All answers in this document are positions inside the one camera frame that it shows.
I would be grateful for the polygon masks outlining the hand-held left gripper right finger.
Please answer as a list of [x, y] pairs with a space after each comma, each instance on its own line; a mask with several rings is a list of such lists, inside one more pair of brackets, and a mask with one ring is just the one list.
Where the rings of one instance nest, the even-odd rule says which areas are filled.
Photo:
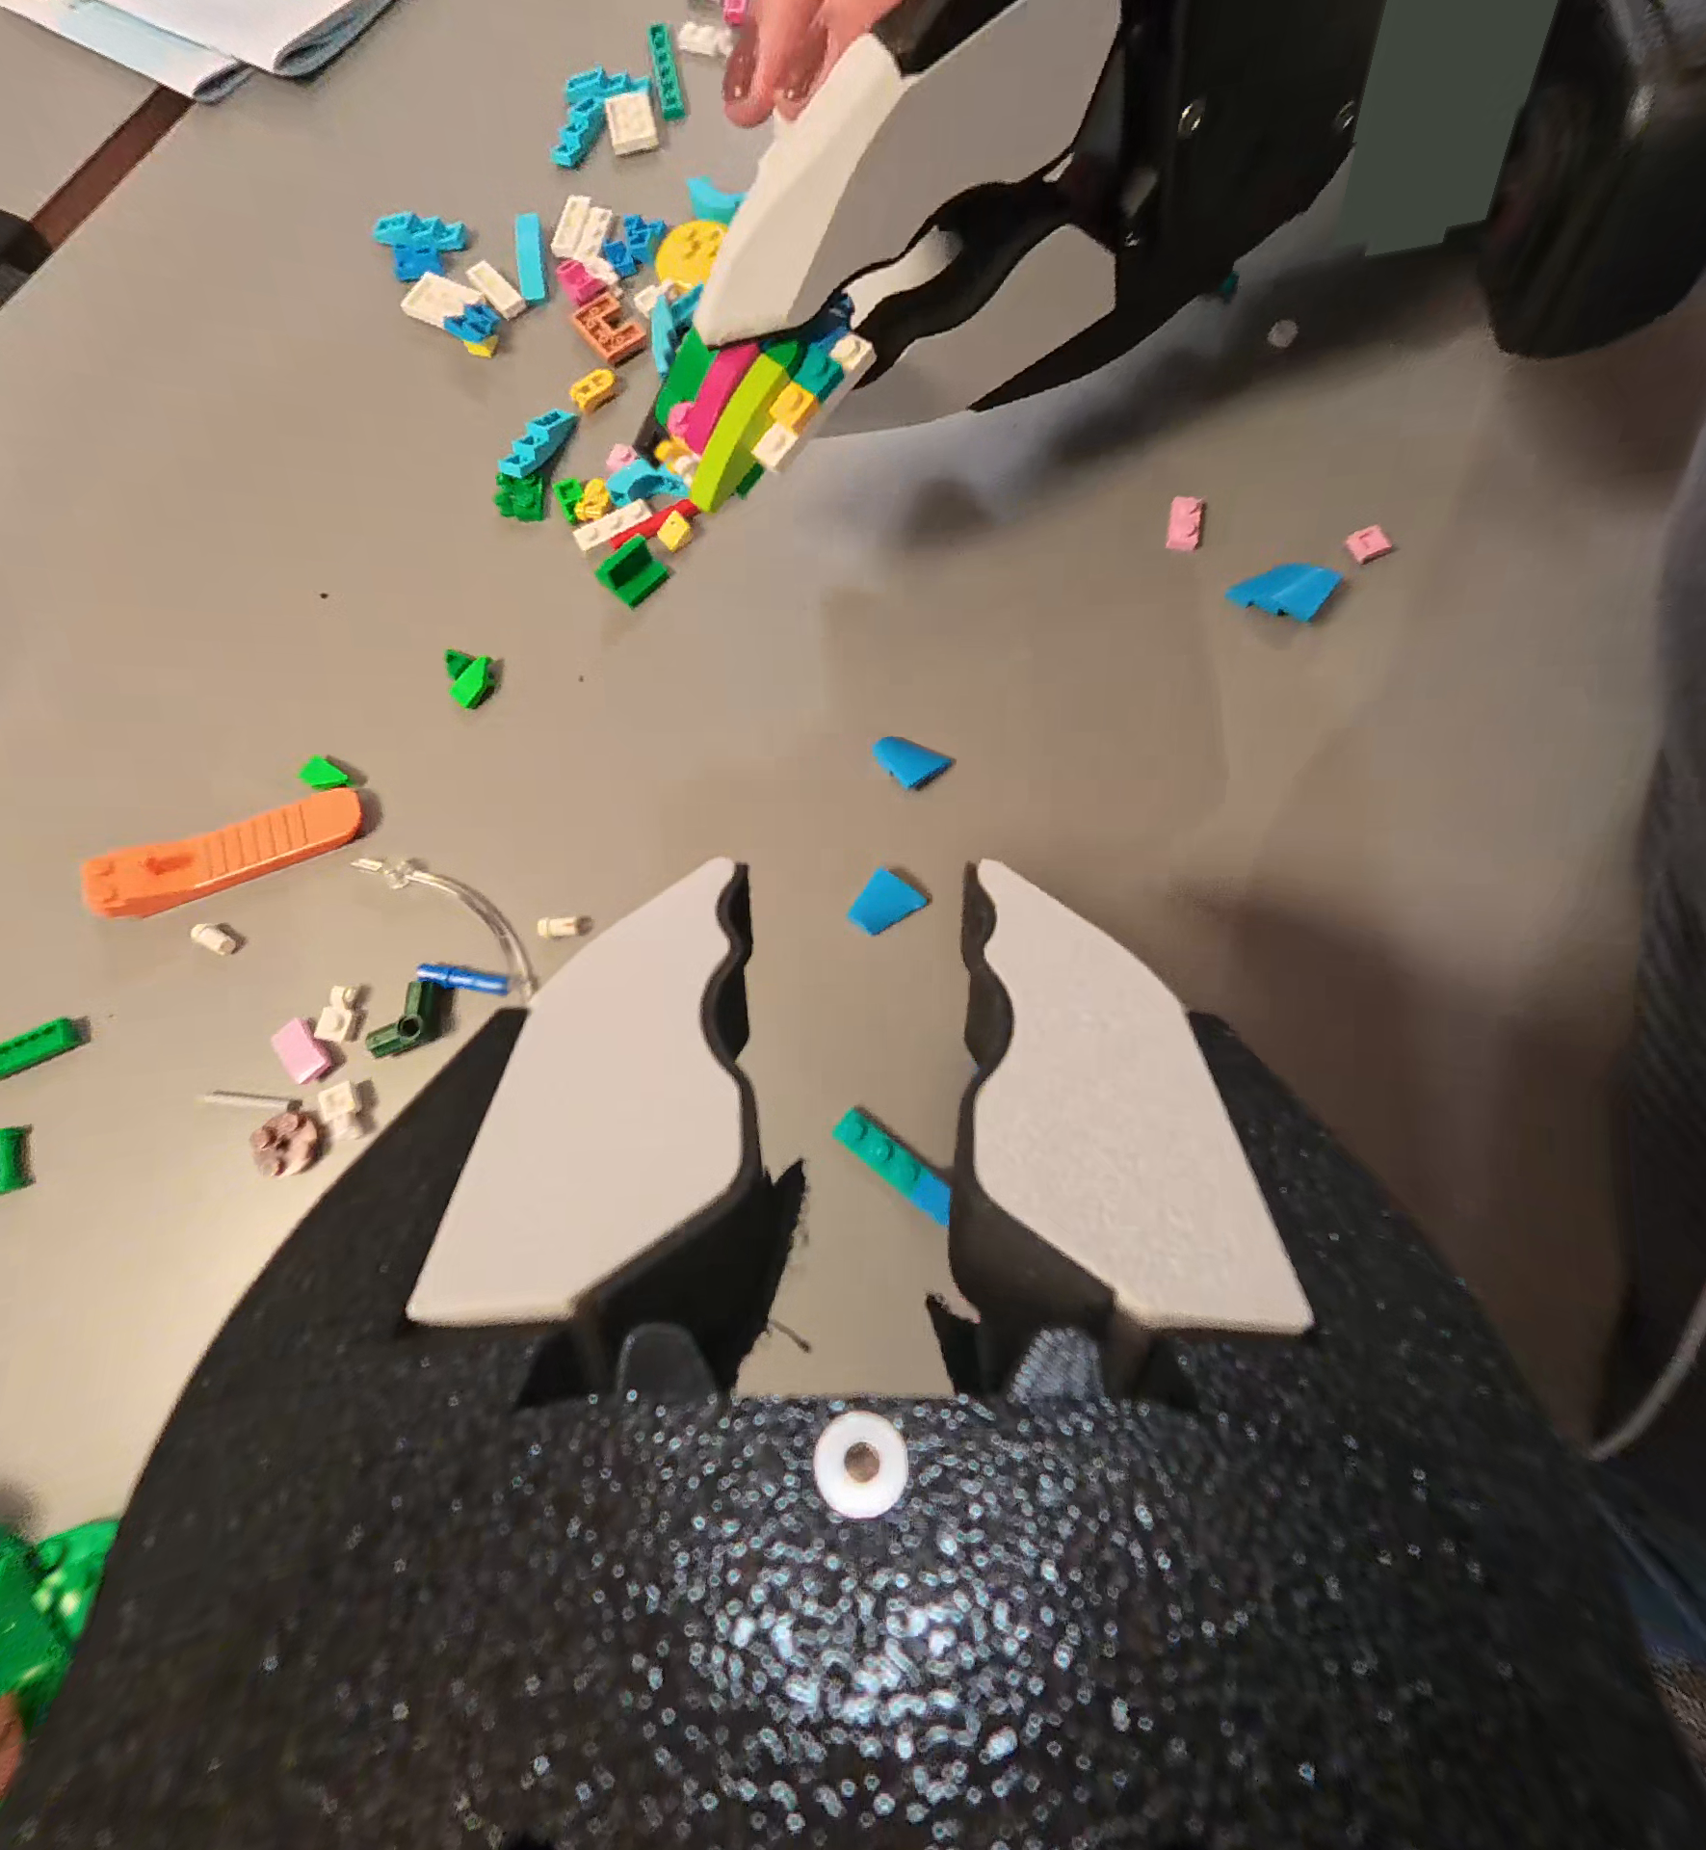
[[1186, 1004], [1002, 861], [965, 868], [949, 1271], [1001, 1331], [1314, 1323]]

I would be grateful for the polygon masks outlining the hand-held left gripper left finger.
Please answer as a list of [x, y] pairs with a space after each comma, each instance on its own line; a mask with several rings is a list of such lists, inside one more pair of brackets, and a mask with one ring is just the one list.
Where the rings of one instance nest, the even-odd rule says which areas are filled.
[[760, 1168], [728, 996], [748, 868], [715, 857], [536, 992], [404, 1304], [424, 1328], [562, 1323]]

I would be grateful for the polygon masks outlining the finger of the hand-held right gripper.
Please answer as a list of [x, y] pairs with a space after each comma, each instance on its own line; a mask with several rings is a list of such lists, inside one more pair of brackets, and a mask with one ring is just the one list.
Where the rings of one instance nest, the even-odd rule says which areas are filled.
[[973, 318], [1072, 215], [1062, 173], [1118, 28], [870, 28], [776, 130], [707, 282], [707, 348], [806, 333], [870, 348]]
[[920, 217], [824, 246], [826, 300], [846, 297], [875, 351], [840, 418], [857, 436], [990, 412], [1082, 381], [1215, 294], [1228, 237], [1118, 217]]

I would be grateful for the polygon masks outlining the colourful lego assembly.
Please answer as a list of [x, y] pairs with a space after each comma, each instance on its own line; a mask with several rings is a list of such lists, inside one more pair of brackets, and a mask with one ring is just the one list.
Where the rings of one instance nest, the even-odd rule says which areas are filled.
[[770, 430], [788, 455], [875, 367], [870, 339], [831, 314], [789, 337], [704, 345], [684, 330], [655, 395], [658, 428], [697, 455], [687, 495], [701, 511], [736, 498], [776, 465], [759, 456]]

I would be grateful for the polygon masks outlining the teal lego plate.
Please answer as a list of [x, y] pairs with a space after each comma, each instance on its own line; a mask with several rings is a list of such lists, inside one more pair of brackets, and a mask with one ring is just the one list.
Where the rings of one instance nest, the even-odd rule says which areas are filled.
[[835, 1141], [937, 1228], [949, 1225], [949, 1182], [862, 1107], [835, 1123]]

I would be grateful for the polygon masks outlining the transparent curved lego piece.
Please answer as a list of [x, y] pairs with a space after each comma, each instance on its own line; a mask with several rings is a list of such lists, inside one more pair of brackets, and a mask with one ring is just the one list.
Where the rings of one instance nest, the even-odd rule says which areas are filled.
[[534, 972], [534, 963], [527, 952], [523, 937], [517, 933], [517, 925], [475, 887], [463, 885], [461, 881], [455, 881], [450, 875], [443, 875], [418, 861], [411, 858], [377, 858], [371, 854], [362, 854], [349, 861], [355, 872], [362, 872], [365, 875], [377, 879], [390, 891], [406, 891], [406, 887], [422, 887], [422, 891], [437, 891], [461, 904], [481, 925], [485, 925], [495, 943], [499, 946], [506, 976], [505, 976], [505, 996], [514, 997], [518, 1002], [532, 1002], [538, 991], [538, 979]]

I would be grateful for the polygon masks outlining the pile of loose lego pieces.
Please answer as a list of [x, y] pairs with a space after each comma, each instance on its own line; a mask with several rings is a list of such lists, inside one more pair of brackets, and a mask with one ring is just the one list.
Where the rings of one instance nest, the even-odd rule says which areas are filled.
[[715, 511], [687, 495], [697, 455], [658, 428], [655, 395], [680, 334], [697, 330], [701, 286], [742, 204], [745, 193], [704, 175], [684, 179], [676, 222], [567, 193], [556, 222], [514, 215], [505, 264], [475, 254], [456, 217], [400, 211], [371, 228], [400, 286], [398, 308], [425, 330], [428, 358], [450, 356], [455, 385], [469, 383], [469, 362], [497, 358], [523, 316], [562, 312], [584, 370], [499, 440], [485, 499], [514, 525], [562, 522], [591, 580], [629, 613], [667, 586], [701, 522], [778, 473], [849, 399], [788, 455], [770, 430], [759, 456], [776, 466]]

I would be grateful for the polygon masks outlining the large blue curved lego slope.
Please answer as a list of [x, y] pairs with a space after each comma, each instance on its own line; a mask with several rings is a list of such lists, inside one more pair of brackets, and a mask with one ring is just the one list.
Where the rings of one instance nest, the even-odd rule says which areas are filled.
[[1345, 574], [1310, 563], [1284, 563], [1228, 586], [1225, 599], [1235, 608], [1279, 614], [1294, 623], [1314, 623]]

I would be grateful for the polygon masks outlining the person's right hand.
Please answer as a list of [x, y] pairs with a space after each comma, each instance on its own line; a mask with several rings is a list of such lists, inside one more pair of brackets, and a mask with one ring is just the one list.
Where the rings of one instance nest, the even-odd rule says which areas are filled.
[[752, 2], [723, 75], [735, 126], [794, 120], [835, 62], [898, 2]]

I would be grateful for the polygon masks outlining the orange brick separator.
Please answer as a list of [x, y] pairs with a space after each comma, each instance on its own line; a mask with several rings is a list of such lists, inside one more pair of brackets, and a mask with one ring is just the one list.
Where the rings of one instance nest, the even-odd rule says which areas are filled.
[[82, 904], [103, 919], [146, 919], [346, 847], [364, 829], [362, 793], [333, 787], [174, 843], [84, 861]]

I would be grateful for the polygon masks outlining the instruction booklet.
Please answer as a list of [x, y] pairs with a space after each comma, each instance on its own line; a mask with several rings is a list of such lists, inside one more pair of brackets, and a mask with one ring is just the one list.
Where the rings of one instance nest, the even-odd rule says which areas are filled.
[[191, 102], [325, 72], [390, 2], [0, 2], [59, 40]]

